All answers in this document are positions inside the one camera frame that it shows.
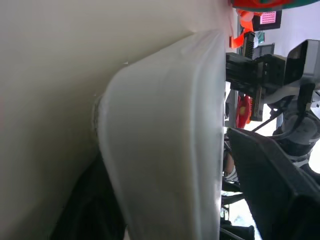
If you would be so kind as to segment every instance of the white plastic cover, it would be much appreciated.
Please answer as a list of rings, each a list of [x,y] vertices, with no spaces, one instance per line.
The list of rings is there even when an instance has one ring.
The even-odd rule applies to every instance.
[[[132,240],[219,239],[224,35],[196,33],[122,69],[98,138]]]

